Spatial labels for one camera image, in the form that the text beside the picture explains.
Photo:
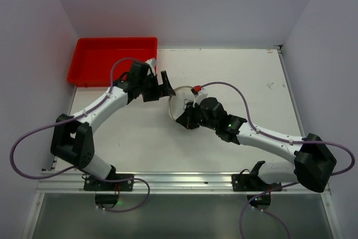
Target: black mount bracket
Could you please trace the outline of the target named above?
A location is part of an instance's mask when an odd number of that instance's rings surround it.
[[[257,162],[249,174],[231,175],[231,184],[233,185],[233,191],[266,191],[276,187],[280,187],[281,183],[266,184],[259,176],[258,171],[264,164],[264,161]]]
[[[61,114],[56,122],[71,118],[73,117]],[[75,133],[76,137],[72,138],[71,134]],[[79,121],[71,121],[56,126],[52,137],[51,153],[71,163],[76,168],[85,168],[95,154],[92,127],[88,123],[80,123]]]
[[[121,183],[106,183],[99,181],[92,176],[86,176],[84,182],[83,190],[85,191],[132,191],[133,190],[133,174],[113,174],[111,175],[110,180],[121,180],[121,179],[130,179]]]

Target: glass panel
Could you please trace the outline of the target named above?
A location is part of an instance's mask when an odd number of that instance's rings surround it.
[[[142,195],[121,194],[126,208]],[[93,194],[46,194],[34,238],[240,238],[243,195],[152,195],[129,213],[95,210]],[[319,194],[273,195],[269,211],[281,218],[292,238],[333,238]],[[282,225],[248,208],[243,220],[247,238],[287,238]]]

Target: cable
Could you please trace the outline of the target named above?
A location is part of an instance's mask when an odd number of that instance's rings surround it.
[[[110,72],[110,88],[109,88],[109,93],[112,92],[113,90],[113,72],[116,68],[116,66],[123,62],[123,61],[126,61],[126,60],[132,60],[134,62],[140,62],[139,60],[135,59],[135,58],[131,58],[131,57],[125,57],[125,58],[122,58],[120,60],[118,60],[111,68],[111,72]],[[86,113],[91,113],[93,112],[94,110],[98,109],[109,97],[106,95],[97,105],[93,106],[92,108],[90,108]],[[11,147],[11,150],[10,150],[10,164],[11,164],[11,167],[12,169],[17,173],[19,174],[20,176],[26,178],[26,179],[33,179],[33,180],[41,180],[41,179],[49,179],[51,177],[54,177],[54,176],[58,176],[60,174],[63,174],[73,168],[75,168],[74,166],[70,166],[70,167],[67,167],[59,172],[56,172],[56,173],[53,173],[51,175],[46,175],[46,176],[31,176],[31,175],[28,175],[24,172],[22,172],[20,169],[18,169],[18,167],[16,166],[15,164],[15,160],[14,160],[14,155],[15,155],[15,149],[16,147],[18,146],[18,144],[24,140],[26,137],[32,135],[32,134],[35,134],[39,131],[42,131],[42,130],[46,130],[46,129],[49,129],[49,128],[52,128],[52,127],[56,127],[56,126],[60,126],[60,125],[63,125],[63,124],[67,124],[67,123],[70,123],[72,121],[75,121],[75,120],[78,120],[82,117],[84,117],[85,114],[80,114],[76,117],[73,117],[71,119],[68,119],[68,120],[64,120],[64,121],[60,121],[58,123],[53,123],[53,124],[48,124],[48,125],[45,125],[45,126],[42,126],[42,127],[39,127],[39,128],[36,128],[32,131],[29,131],[28,133],[22,135],[21,137],[19,137],[19,139],[17,139],[13,146]],[[118,183],[118,182],[122,182],[122,181],[126,181],[126,180],[105,180],[105,179],[100,179],[99,177],[94,177],[96,178],[97,180],[100,180],[102,182],[110,182],[110,183]],[[148,187],[148,193],[147,193],[147,196],[145,197],[145,199],[139,203],[138,205],[132,207],[132,208],[129,208],[129,209],[124,209],[124,210],[113,210],[113,209],[106,209],[106,211],[110,211],[110,212],[114,212],[114,213],[121,213],[121,212],[128,212],[128,211],[131,211],[131,210],[134,210],[134,209],[137,209],[139,207],[141,207],[147,200],[148,200],[148,197],[149,197],[149,193],[150,193],[150,187],[149,187],[149,184],[143,180],[143,179],[138,179],[138,178],[132,178],[132,180],[138,180],[138,181],[141,181],[143,183],[146,184],[146,186]]]
[[[82,178],[84,181],[86,181],[86,180],[88,180],[87,175],[88,175],[88,174],[85,173],[85,174],[83,174],[83,175],[81,176],[81,178]],[[112,205],[110,208],[115,207],[116,204],[118,203],[118,201],[119,201],[119,195],[120,195],[120,190],[121,190],[120,185],[119,185],[119,184],[115,185],[114,197],[116,198],[116,202],[114,202],[113,205]],[[103,202],[102,202],[102,203],[96,203],[96,195],[95,195],[95,204],[96,204],[97,206],[100,205],[101,208],[104,208],[104,207],[105,207]]]
[[[246,101],[246,98],[244,97],[243,93],[237,89],[235,86],[231,85],[230,83],[227,83],[227,82],[221,82],[221,81],[214,81],[214,82],[209,82],[207,84],[204,84],[202,85],[201,87],[206,87],[206,86],[210,86],[210,85],[215,85],[215,84],[220,84],[220,85],[226,85],[226,86],[229,86],[231,87],[232,89],[234,89],[235,91],[238,92],[238,94],[241,96],[242,98],[242,101],[244,102],[244,105],[245,105],[245,110],[246,110],[246,115],[247,115],[247,121],[249,123],[249,125],[251,126],[251,128],[253,130],[255,130],[256,132],[260,133],[260,134],[263,134],[264,136],[266,137],[269,137],[269,138],[272,138],[274,140],[277,140],[277,141],[281,141],[281,142],[284,142],[284,143],[293,143],[293,144],[325,144],[325,145],[329,145],[329,146],[334,146],[334,147],[338,147],[338,148],[341,148],[342,150],[346,151],[350,157],[351,157],[351,163],[348,167],[342,169],[342,170],[339,170],[337,172],[334,172],[332,173],[332,176],[336,176],[336,175],[340,175],[340,174],[343,174],[345,172],[348,172],[349,170],[351,170],[355,163],[356,163],[356,159],[354,157],[354,154],[345,146],[341,145],[341,144],[338,144],[338,143],[333,143],[333,142],[328,142],[328,141],[289,141],[287,139],[282,139],[282,138],[279,138],[279,137],[276,137],[272,134],[268,134],[268,133],[265,133],[261,130],[257,130],[257,128],[255,127],[255,125],[253,124],[252,120],[251,120],[251,117],[250,117],[250,112],[249,112],[249,109],[248,109],[248,104],[247,104],[247,101]]]
[[[97,180],[101,180],[102,182],[107,182],[107,183],[121,183],[121,182],[128,181],[128,180],[133,180],[133,181],[138,180],[138,181],[143,182],[147,186],[148,192],[147,192],[146,196],[144,197],[144,199],[139,204],[137,204],[137,205],[135,205],[135,206],[133,206],[131,208],[121,209],[121,210],[112,209],[112,208],[105,208],[104,209],[105,211],[108,211],[108,212],[111,212],[111,213],[124,213],[124,212],[133,211],[133,210],[136,210],[137,208],[140,208],[149,199],[150,186],[149,186],[148,182],[146,182],[144,179],[139,179],[137,177],[132,177],[132,178],[129,178],[129,179],[106,180],[106,179],[99,179],[98,177],[95,177],[95,176],[92,176],[92,177],[94,177]]]
[[[128,74],[127,71],[123,72],[122,75],[120,75],[118,79],[122,80],[124,78],[124,76],[127,75],[127,74]]]
[[[244,212],[245,212],[246,208],[248,207],[248,205],[250,205],[250,203],[253,200],[255,200],[255,199],[257,199],[257,198],[259,198],[259,197],[261,197],[261,196],[263,196],[265,194],[268,194],[268,193],[270,193],[272,191],[282,190],[283,188],[291,187],[291,186],[296,185],[296,184],[298,184],[298,183],[289,183],[289,184],[286,184],[286,185],[283,185],[283,186],[275,187],[275,188],[273,188],[271,190],[266,190],[266,191],[264,191],[264,192],[262,192],[262,193],[260,193],[260,194],[258,194],[256,196],[252,197],[249,201],[247,201],[245,203],[244,207],[241,209],[240,217],[239,217],[239,229],[240,229],[240,234],[241,234],[242,239],[245,239],[243,226],[242,226],[242,217],[243,217]],[[268,212],[266,210],[260,210],[260,209],[257,209],[257,210],[259,210],[259,211],[261,211],[261,212],[263,212],[263,213],[265,213],[267,215],[270,215],[271,217],[275,218],[278,222],[280,222],[281,225],[284,226],[288,238],[291,239],[289,229],[287,228],[286,224],[279,217],[275,216],[274,214],[272,214],[271,212]]]
[[[248,173],[250,174],[250,170],[247,169],[247,168],[245,168],[244,170],[242,170],[242,171],[239,173],[239,178],[240,178],[240,184],[241,184],[241,185],[243,185],[241,175],[242,175],[245,171],[248,171]]]
[[[229,86],[231,87],[232,89],[234,89],[235,91],[238,92],[238,94],[241,96],[242,98],[242,101],[244,102],[244,106],[245,106],[245,110],[246,110],[246,115],[247,115],[247,121],[249,122],[249,125],[251,126],[251,128],[253,130],[255,130],[256,132],[266,136],[266,137],[269,137],[269,138],[272,138],[272,139],[275,139],[275,140],[278,140],[278,141],[281,141],[281,142],[284,142],[284,143],[293,143],[293,144],[325,144],[325,145],[330,145],[330,146],[334,146],[334,147],[338,147],[338,148],[341,148],[342,150],[346,151],[350,157],[351,157],[351,163],[348,167],[342,169],[342,170],[339,170],[337,172],[334,172],[332,173],[332,176],[336,176],[336,175],[340,175],[340,174],[343,174],[349,170],[351,170],[354,165],[355,165],[355,157],[353,155],[353,153],[345,146],[343,145],[340,145],[338,143],[333,143],[333,142],[326,142],[326,141],[289,141],[289,140],[286,140],[286,139],[282,139],[282,138],[279,138],[279,137],[276,137],[274,135],[271,135],[271,134],[268,134],[268,133],[265,133],[261,130],[257,130],[257,128],[255,127],[255,125],[253,124],[252,120],[251,120],[251,117],[250,117],[250,112],[249,112],[249,108],[248,108],[248,104],[247,104],[247,101],[246,101],[246,98],[244,97],[243,93],[237,89],[235,86],[231,85],[230,83],[227,83],[227,82],[221,82],[221,81],[214,81],[214,82],[209,82],[209,83],[206,83],[204,85],[202,85],[201,87],[204,88],[206,86],[210,86],[210,85],[226,85],[226,86]],[[242,217],[243,217],[243,214],[245,212],[245,209],[247,208],[247,206],[250,204],[251,201],[253,201],[255,198],[258,198],[260,196],[263,196],[265,194],[268,194],[272,191],[275,191],[275,190],[280,190],[280,189],[283,189],[283,188],[286,188],[286,187],[289,187],[289,186],[293,186],[293,185],[296,185],[297,183],[290,183],[290,184],[287,184],[287,185],[284,185],[284,186],[280,186],[280,187],[276,187],[276,188],[273,188],[271,190],[267,190],[267,191],[264,191],[254,197],[252,197],[246,204],[245,206],[243,207],[243,209],[241,210],[241,213],[240,213],[240,217],[239,217],[239,227],[240,227],[240,234],[241,234],[241,237],[243,239],[245,239],[245,236],[244,236],[244,233],[243,233],[243,227],[242,227]],[[290,239],[291,238],[291,235],[290,235],[290,232],[286,226],[286,224],[277,216],[275,216],[274,214],[270,213],[270,212],[267,212],[265,210],[263,210],[263,212],[265,212],[266,214],[272,216],[273,218],[275,218],[277,221],[279,221],[285,228],[287,234],[288,234],[288,238]]]
[[[184,88],[188,88],[188,89],[192,89],[191,86],[185,85],[185,86],[180,86],[174,89],[174,92],[176,93],[178,90],[184,89]],[[172,106],[171,106],[171,102],[172,102],[172,96],[169,97],[168,99],[168,106],[169,106],[169,116],[173,121],[176,121],[173,117],[172,114]]]

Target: red object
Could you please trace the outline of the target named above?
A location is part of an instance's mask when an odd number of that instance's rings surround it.
[[[114,63],[124,57],[145,62],[157,57],[157,38],[94,38],[79,39],[74,51],[67,81],[77,87],[105,87],[110,85],[110,71]],[[116,66],[114,79],[129,71],[132,62]]]
[[[200,86],[200,85],[195,86],[195,87],[194,87],[194,91],[195,91],[196,93],[200,92],[200,91],[201,91],[201,86]]]

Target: red plastic bin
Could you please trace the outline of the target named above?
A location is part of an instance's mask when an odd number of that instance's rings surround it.
[[[157,57],[157,38],[84,38],[77,41],[67,81],[77,87],[108,87],[115,62],[132,57],[145,62]],[[116,66],[113,78],[129,71],[131,61]]]

